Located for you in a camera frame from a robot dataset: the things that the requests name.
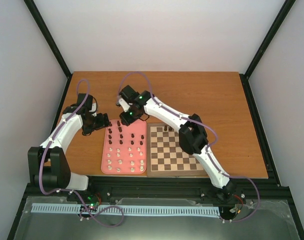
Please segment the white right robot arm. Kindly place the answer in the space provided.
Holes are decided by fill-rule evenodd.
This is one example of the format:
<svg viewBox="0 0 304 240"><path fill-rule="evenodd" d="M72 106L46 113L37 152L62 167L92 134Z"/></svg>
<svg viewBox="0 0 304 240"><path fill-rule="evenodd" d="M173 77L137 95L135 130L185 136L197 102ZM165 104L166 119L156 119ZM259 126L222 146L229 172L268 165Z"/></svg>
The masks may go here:
<svg viewBox="0 0 304 240"><path fill-rule="evenodd" d="M116 105L122 107L119 118L129 126L143 115L154 117L178 133L181 149L195 157L202 165L216 189L221 201L227 201L234 193L236 185L215 157L206 132L206 127L197 114L188 115L166 105L151 92L139 93L127 85L117 93Z"/></svg>

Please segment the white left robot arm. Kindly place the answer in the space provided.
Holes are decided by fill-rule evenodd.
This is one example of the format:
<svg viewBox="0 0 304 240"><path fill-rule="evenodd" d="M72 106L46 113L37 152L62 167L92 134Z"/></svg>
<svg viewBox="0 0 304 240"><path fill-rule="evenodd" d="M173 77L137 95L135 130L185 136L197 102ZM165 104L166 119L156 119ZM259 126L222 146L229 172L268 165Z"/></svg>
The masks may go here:
<svg viewBox="0 0 304 240"><path fill-rule="evenodd" d="M61 120L50 136L40 146L28 150L30 183L42 189L52 188L78 191L84 201L95 198L96 188L89 184L89 177L73 173L69 167L66 151L75 134L83 136L111 126L107 113L97 113L98 103L88 93L79 93L77 102L64 109Z"/></svg>

